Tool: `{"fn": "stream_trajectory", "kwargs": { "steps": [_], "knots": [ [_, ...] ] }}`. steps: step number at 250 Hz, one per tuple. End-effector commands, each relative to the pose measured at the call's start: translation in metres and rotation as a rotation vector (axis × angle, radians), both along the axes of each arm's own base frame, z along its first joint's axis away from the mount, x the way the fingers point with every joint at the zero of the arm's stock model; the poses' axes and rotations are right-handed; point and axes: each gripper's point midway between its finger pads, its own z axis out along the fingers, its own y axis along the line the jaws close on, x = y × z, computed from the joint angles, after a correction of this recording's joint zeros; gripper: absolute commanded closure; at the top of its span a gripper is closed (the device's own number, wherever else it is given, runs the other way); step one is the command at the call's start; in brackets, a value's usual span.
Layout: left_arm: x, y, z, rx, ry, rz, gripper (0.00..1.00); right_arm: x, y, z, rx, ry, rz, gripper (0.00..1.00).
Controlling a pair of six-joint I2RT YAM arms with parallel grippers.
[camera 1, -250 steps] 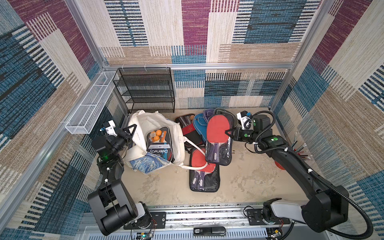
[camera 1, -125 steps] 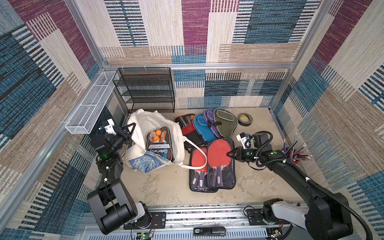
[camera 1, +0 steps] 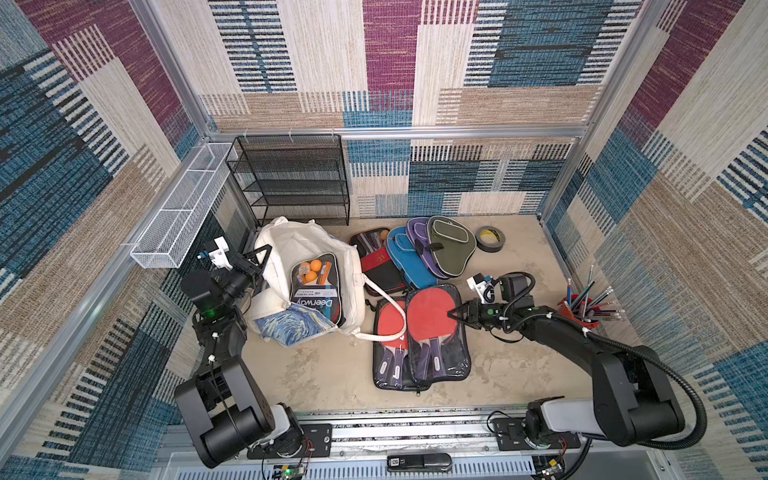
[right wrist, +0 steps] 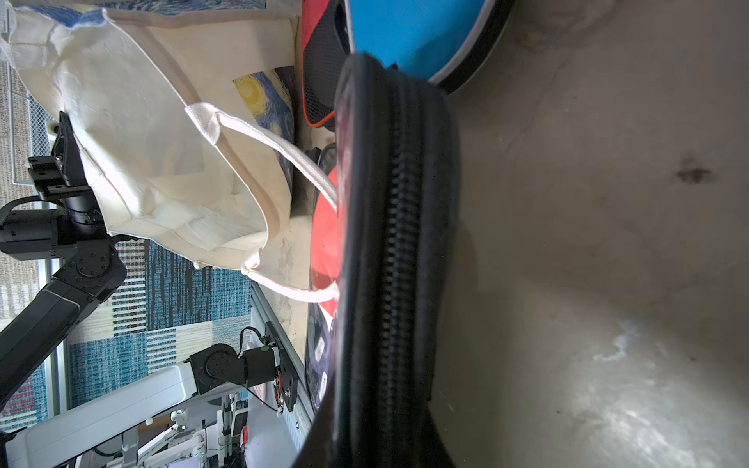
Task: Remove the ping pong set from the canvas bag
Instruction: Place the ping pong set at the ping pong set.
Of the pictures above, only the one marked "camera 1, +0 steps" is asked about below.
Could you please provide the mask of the white canvas starry night bag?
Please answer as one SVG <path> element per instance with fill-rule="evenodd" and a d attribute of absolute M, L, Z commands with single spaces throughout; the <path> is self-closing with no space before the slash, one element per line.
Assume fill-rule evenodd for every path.
<path fill-rule="evenodd" d="M 279 217 L 260 230 L 255 247 L 271 248 L 264 288 L 244 315 L 246 326 L 266 341 L 293 347 L 329 333 L 387 342 L 407 331 L 405 309 L 362 271 L 357 249 L 313 221 Z M 392 333 L 361 330 L 369 287 L 395 309 Z"/>

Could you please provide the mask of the olive green paddle case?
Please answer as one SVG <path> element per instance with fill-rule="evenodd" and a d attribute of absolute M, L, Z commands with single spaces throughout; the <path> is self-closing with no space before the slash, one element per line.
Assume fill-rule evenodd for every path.
<path fill-rule="evenodd" d="M 429 251 L 436 266 L 449 278 L 460 277 L 477 249 L 471 230 L 443 216 L 432 216 L 427 222 Z"/>

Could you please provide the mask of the black blue paddle case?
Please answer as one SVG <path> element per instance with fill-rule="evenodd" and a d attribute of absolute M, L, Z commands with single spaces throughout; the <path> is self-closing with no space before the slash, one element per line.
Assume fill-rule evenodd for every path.
<path fill-rule="evenodd" d="M 427 269 L 407 237 L 405 227 L 391 229 L 385 247 L 411 289 L 420 290 L 438 283 L 438 279 Z"/>

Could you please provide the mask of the purple paddle case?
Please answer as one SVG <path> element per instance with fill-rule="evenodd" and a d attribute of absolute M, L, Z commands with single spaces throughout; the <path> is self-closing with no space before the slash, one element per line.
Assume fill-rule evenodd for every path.
<path fill-rule="evenodd" d="M 437 279 L 447 280 L 448 276 L 437 267 L 429 248 L 428 220 L 428 217 L 415 217 L 410 219 L 406 224 L 406 235 L 429 273 Z"/>

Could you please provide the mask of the black red paddle case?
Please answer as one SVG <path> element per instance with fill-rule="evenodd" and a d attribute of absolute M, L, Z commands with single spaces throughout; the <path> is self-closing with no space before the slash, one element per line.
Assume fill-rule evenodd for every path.
<path fill-rule="evenodd" d="M 400 294 L 407 291 L 407 285 L 386 249 L 389 232 L 388 228 L 362 231 L 350 238 L 350 244 L 357 249 L 367 278 L 387 294 Z"/>

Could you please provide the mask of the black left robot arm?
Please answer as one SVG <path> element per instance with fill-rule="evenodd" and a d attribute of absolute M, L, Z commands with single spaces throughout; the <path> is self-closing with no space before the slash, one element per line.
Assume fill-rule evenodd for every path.
<path fill-rule="evenodd" d="M 174 392 L 192 444 L 202 463 L 213 469 L 244 450 L 293 456 L 306 436 L 290 407 L 271 405 L 242 358 L 247 325 L 239 301 L 256 294 L 271 248 L 246 255 L 218 237 L 198 258 L 214 269 L 194 270 L 181 283 L 196 308 L 192 325 L 205 359 Z"/>

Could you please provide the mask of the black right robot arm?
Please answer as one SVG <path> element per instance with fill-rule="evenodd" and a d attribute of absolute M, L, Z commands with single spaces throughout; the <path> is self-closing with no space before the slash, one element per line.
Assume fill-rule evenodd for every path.
<path fill-rule="evenodd" d="M 559 433 L 581 434 L 617 446 L 642 445 L 661 450 L 689 447 L 700 438 L 706 419 L 699 415 L 687 437 L 684 413 L 673 391 L 690 387 L 677 372 L 645 346 L 631 347 L 596 334 L 561 307 L 536 306 L 532 275 L 512 272 L 498 281 L 499 303 L 486 294 L 449 311 L 449 318 L 491 334 L 501 331 L 544 345 L 591 378 L 591 397 L 551 397 L 529 403 L 525 432 L 533 445 L 549 444 Z"/>

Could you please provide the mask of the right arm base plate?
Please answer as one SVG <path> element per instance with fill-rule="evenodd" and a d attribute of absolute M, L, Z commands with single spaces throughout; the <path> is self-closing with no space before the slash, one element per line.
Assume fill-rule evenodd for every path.
<path fill-rule="evenodd" d="M 496 442 L 500 451 L 534 451 L 551 450 L 575 452 L 582 447 L 580 438 L 569 432 L 555 433 L 542 442 L 530 440 L 524 429 L 522 417 L 508 417 L 494 415 L 490 419 L 490 427 L 496 436 Z"/>

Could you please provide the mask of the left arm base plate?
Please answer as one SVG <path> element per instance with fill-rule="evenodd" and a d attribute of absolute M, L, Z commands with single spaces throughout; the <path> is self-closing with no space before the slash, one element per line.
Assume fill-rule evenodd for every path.
<path fill-rule="evenodd" d="M 328 458 L 331 454 L 333 426 L 330 423 L 300 424 L 303 439 L 300 441 L 299 458 Z"/>

